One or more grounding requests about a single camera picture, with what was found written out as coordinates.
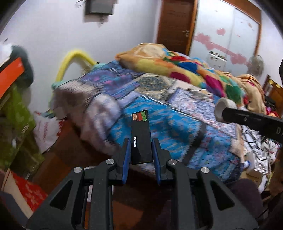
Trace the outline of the frosted sliding wardrobe with hearts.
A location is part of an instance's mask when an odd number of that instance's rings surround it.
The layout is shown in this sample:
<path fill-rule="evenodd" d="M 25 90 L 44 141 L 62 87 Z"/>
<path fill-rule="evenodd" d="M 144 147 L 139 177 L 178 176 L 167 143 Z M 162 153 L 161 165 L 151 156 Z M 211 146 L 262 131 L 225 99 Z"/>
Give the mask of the frosted sliding wardrobe with hearts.
<path fill-rule="evenodd" d="M 254 55 L 259 23 L 225 1 L 199 1 L 190 57 L 207 62 L 210 51 L 225 57 L 225 72 L 239 76 L 248 72 Z"/>

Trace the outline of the orange cardboard box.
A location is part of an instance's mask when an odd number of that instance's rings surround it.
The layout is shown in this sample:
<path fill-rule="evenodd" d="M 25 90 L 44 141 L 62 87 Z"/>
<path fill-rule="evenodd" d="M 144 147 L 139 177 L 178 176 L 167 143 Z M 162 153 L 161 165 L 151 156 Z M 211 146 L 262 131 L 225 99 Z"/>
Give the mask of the orange cardboard box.
<path fill-rule="evenodd" d="M 24 65 L 21 58 L 17 58 L 0 73 L 0 97 L 24 72 Z"/>

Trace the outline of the brown wooden door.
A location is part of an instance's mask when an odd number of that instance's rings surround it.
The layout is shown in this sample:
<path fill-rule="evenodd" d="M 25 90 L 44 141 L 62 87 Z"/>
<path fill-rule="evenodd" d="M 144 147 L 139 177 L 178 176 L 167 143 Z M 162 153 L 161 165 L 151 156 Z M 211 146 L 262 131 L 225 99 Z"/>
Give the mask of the brown wooden door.
<path fill-rule="evenodd" d="M 170 51 L 189 53 L 198 1 L 162 1 L 156 42 Z"/>

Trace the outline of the blue patchwork bed sheet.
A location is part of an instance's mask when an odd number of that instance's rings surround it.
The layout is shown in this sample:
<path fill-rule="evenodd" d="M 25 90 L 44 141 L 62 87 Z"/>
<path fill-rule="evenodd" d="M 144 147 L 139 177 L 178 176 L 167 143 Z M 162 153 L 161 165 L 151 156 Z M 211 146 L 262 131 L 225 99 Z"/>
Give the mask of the blue patchwork bed sheet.
<path fill-rule="evenodd" d="M 81 131 L 81 139 L 112 155 L 131 138 L 150 132 L 171 157 L 187 167 L 208 167 L 224 183 L 238 180 L 243 166 L 239 130 L 214 116 L 215 96 L 165 76 L 138 73 L 117 61 L 98 64 L 73 80 L 52 86 L 52 110 Z"/>

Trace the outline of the yellow foam tube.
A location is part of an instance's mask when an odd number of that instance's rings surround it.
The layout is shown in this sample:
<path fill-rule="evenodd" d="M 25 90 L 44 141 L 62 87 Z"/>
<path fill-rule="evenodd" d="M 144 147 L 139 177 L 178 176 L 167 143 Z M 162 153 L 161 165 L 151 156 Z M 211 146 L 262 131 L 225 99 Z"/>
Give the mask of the yellow foam tube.
<path fill-rule="evenodd" d="M 98 64 L 98 62 L 92 59 L 86 52 L 80 49 L 71 50 L 67 53 L 61 63 L 55 82 L 63 80 L 67 69 L 73 63 L 78 64 L 82 68 L 83 73 L 89 72 L 95 65 Z"/>

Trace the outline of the colourful heart pattern blanket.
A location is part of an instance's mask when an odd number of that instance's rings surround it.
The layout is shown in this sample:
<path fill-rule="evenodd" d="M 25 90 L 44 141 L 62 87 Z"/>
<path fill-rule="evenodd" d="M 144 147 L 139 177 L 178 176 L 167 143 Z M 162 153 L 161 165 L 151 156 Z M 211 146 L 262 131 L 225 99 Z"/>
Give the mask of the colourful heart pattern blanket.
<path fill-rule="evenodd" d="M 190 58 L 155 43 L 142 43 L 119 53 L 120 65 L 136 72 L 153 73 L 190 83 L 210 93 L 228 98 L 249 111 L 266 114 L 264 93 L 259 81 L 249 74 L 233 76 L 214 70 L 198 58 Z"/>

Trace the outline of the standing electric fan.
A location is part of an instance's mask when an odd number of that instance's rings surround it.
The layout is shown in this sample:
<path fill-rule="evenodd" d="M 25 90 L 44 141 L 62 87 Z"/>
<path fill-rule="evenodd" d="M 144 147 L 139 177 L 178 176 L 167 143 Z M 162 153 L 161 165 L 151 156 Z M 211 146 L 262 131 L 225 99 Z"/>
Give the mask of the standing electric fan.
<path fill-rule="evenodd" d="M 264 61 L 260 55 L 252 56 L 247 63 L 248 73 L 258 77 L 262 74 L 264 69 Z"/>

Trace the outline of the green leaf pattern bag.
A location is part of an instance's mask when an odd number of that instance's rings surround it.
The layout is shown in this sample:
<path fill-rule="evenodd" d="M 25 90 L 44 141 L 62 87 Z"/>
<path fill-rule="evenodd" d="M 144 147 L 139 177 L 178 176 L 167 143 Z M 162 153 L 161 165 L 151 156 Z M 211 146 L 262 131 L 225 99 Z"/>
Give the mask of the green leaf pattern bag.
<path fill-rule="evenodd" d="M 1 169 L 33 175 L 44 161 L 34 138 L 36 122 L 16 86 L 1 97 Z"/>

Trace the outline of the white cloth on pile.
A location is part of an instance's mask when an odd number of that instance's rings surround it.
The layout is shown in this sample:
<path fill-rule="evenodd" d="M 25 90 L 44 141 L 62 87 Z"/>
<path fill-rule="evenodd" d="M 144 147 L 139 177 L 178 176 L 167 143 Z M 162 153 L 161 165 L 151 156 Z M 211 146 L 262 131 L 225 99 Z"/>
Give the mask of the white cloth on pile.
<path fill-rule="evenodd" d="M 7 41 L 2 41 L 0 44 L 0 66 L 5 64 L 11 58 L 12 52 L 12 44 Z"/>

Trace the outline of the white small cabinet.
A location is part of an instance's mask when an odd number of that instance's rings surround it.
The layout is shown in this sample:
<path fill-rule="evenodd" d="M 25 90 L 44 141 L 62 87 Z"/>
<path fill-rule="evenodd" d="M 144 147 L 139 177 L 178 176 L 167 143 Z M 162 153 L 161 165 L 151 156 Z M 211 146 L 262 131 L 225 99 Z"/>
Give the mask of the white small cabinet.
<path fill-rule="evenodd" d="M 207 63 L 210 67 L 214 68 L 215 70 L 224 71 L 224 67 L 226 66 L 226 58 L 221 56 L 218 53 L 214 53 L 210 51 L 207 55 Z"/>

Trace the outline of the white plastic shopping bag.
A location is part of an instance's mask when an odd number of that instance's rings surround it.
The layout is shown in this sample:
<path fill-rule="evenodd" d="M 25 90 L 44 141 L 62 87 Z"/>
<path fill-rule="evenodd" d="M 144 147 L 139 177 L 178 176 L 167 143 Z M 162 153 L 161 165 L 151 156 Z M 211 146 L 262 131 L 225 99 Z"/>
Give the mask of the white plastic shopping bag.
<path fill-rule="evenodd" d="M 56 117 L 45 117 L 40 113 L 34 112 L 36 127 L 34 128 L 34 138 L 39 147 L 40 153 L 49 150 L 59 138 L 64 120 Z"/>

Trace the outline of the white tape roll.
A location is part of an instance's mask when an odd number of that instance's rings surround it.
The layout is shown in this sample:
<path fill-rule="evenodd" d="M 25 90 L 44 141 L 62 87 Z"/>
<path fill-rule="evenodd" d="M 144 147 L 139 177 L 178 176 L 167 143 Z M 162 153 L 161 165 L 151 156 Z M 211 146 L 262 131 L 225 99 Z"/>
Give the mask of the white tape roll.
<path fill-rule="evenodd" d="M 223 118 L 223 115 L 222 115 L 224 109 L 226 109 L 226 108 L 237 109 L 237 106 L 236 106 L 236 103 L 234 101 L 222 97 L 217 101 L 217 103 L 215 105 L 214 115 L 215 115 L 216 121 L 221 122 L 221 123 L 230 124 L 231 122 L 226 121 Z"/>

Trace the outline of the wooden headboard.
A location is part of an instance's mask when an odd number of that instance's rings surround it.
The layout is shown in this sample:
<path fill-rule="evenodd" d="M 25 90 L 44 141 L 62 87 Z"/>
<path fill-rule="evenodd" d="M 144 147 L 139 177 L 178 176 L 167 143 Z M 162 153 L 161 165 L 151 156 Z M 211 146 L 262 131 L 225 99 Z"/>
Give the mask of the wooden headboard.
<path fill-rule="evenodd" d="M 265 104 L 272 106 L 278 114 L 282 115 L 282 87 L 273 81 L 270 75 L 267 75 L 263 90 Z"/>

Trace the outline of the black trainer box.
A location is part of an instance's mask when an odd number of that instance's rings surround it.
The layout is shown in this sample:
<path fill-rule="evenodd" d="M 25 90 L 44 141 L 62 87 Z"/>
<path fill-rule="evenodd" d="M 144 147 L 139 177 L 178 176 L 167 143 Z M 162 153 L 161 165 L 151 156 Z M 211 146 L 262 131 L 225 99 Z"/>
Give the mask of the black trainer box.
<path fill-rule="evenodd" d="M 131 115 L 131 164 L 152 162 L 152 139 L 148 110 Z"/>

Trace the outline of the black wall box under television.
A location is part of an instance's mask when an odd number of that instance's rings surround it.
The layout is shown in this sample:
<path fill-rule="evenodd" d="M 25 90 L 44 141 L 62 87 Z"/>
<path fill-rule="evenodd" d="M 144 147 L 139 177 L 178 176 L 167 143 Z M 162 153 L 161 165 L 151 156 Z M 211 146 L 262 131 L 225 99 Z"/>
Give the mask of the black wall box under television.
<path fill-rule="evenodd" d="M 112 15 L 114 4 L 113 0 L 86 0 L 85 14 Z"/>

